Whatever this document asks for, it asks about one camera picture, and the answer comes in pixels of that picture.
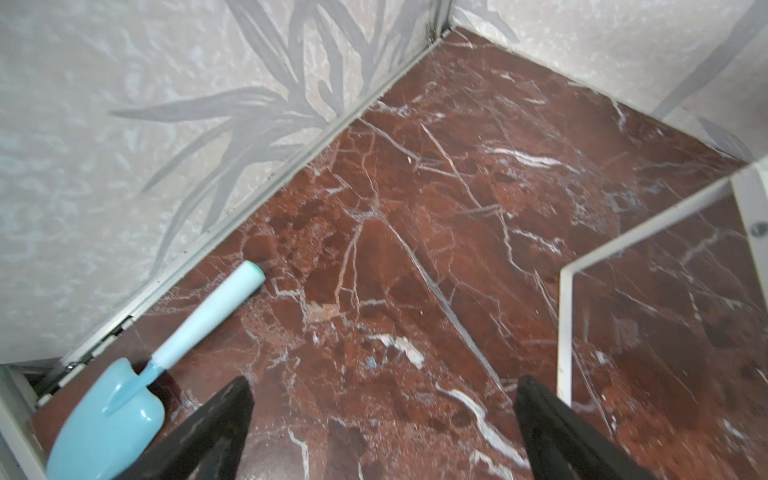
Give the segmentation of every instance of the aluminum baseboard strip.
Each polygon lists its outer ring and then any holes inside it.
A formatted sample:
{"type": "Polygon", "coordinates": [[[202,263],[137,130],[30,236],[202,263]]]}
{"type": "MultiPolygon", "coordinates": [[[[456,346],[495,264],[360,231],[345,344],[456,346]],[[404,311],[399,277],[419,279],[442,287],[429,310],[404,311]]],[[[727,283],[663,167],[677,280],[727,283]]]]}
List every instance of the aluminum baseboard strip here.
{"type": "Polygon", "coordinates": [[[28,427],[32,409],[25,397],[12,371],[0,366],[0,435],[27,480],[45,480],[45,457],[28,427]]]}
{"type": "Polygon", "coordinates": [[[432,20],[434,32],[443,35],[451,26],[453,0],[435,0],[435,18],[432,20]]]}
{"type": "Polygon", "coordinates": [[[124,322],[131,322],[144,314],[176,282],[192,270],[207,254],[232,233],[242,222],[269,200],[280,188],[287,184],[299,170],[323,151],[345,128],[359,118],[376,100],[384,95],[414,65],[419,63],[429,52],[442,43],[437,38],[426,49],[418,53],[411,61],[390,76],[376,90],[370,91],[354,108],[328,125],[323,134],[311,144],[301,147],[275,171],[272,177],[260,188],[250,194],[230,215],[223,218],[210,229],[204,231],[185,251],[176,257],[155,278],[140,289],[128,303],[102,323],[96,330],[70,353],[62,357],[53,370],[40,382],[38,393],[50,392],[61,380],[68,381],[74,376],[74,365],[96,349],[102,339],[119,332],[124,322]]]}

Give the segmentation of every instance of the white frame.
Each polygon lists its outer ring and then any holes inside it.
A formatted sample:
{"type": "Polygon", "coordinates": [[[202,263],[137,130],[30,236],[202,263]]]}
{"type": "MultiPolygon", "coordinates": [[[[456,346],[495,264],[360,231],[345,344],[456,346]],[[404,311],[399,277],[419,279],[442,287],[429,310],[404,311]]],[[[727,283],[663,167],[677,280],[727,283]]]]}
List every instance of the white frame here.
{"type": "Polygon", "coordinates": [[[732,192],[735,193],[739,212],[744,222],[750,250],[755,260],[763,295],[768,302],[768,235],[753,239],[750,225],[768,220],[768,157],[721,178],[690,197],[667,208],[635,228],[608,243],[577,258],[560,270],[560,300],[558,312],[558,398],[571,406],[571,380],[573,375],[573,279],[574,275],[601,260],[624,250],[654,233],[658,233],[696,212],[714,204],[732,192]]]}
{"type": "MultiPolygon", "coordinates": [[[[450,2],[440,0],[435,7],[435,18],[438,20],[449,17],[450,2]]],[[[89,352],[99,353],[97,350],[105,346],[102,342],[110,341],[110,333],[119,326],[127,328],[133,319],[143,315],[157,300],[159,300],[170,288],[184,275],[192,270],[208,253],[232,233],[264,202],[269,200],[280,188],[287,184],[293,176],[327,147],[345,128],[351,125],[363,112],[368,109],[379,97],[384,95],[400,78],[407,74],[429,52],[442,43],[442,37],[428,45],[408,63],[384,80],[381,85],[368,96],[351,107],[345,115],[337,118],[323,132],[321,137],[311,144],[299,149],[291,158],[286,160],[270,182],[255,190],[248,198],[229,216],[222,219],[209,230],[203,232],[184,253],[173,260],[145,287],[139,290],[125,306],[120,308],[112,316],[93,330],[82,343],[76,346],[70,353],[59,359],[51,373],[46,378],[61,377],[70,365],[78,362],[89,352]]],[[[84,367],[78,365],[71,369],[63,378],[57,381],[63,386],[75,377],[84,367]]],[[[31,430],[25,422],[18,422],[19,415],[9,406],[6,396],[8,392],[0,388],[0,435],[9,444],[17,462],[27,475],[28,480],[45,480],[45,456],[39,445],[31,437],[31,430]]],[[[46,398],[38,400],[38,406],[45,403],[46,398]]]]}

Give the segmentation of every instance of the red marble floor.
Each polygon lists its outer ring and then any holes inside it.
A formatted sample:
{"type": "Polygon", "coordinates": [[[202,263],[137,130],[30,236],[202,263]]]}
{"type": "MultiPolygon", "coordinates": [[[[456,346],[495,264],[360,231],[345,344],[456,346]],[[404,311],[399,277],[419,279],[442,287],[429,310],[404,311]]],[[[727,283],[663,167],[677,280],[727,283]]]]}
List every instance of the red marble floor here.
{"type": "MultiPolygon", "coordinates": [[[[101,370],[252,260],[265,287],[157,387],[161,435],[245,375],[239,478],[531,478],[511,404],[521,375],[554,389],[559,269],[740,165],[454,31],[33,426],[49,449],[101,370]]],[[[574,409],[659,478],[768,472],[748,256],[723,200],[576,280],[574,409]]]]}

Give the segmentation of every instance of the screw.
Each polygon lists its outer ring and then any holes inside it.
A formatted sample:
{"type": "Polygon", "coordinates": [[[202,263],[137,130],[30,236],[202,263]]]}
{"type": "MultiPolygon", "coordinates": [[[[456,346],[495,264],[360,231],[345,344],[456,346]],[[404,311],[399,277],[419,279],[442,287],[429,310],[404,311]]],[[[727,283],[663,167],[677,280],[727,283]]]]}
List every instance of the screw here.
{"type": "Polygon", "coordinates": [[[755,222],[750,227],[750,234],[755,238],[764,237],[768,233],[768,222],[755,222]]]}

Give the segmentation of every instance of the wall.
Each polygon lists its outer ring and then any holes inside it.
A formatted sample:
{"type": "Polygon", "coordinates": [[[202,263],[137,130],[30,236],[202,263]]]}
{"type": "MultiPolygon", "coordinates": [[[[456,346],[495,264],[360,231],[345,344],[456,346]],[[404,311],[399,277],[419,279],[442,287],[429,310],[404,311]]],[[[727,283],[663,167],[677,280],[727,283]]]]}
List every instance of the wall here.
{"type": "Polygon", "coordinates": [[[430,0],[0,5],[0,362],[61,356],[426,46],[430,0]]]}
{"type": "Polygon", "coordinates": [[[768,154],[768,0],[455,0],[453,20],[736,157],[768,154]]]}

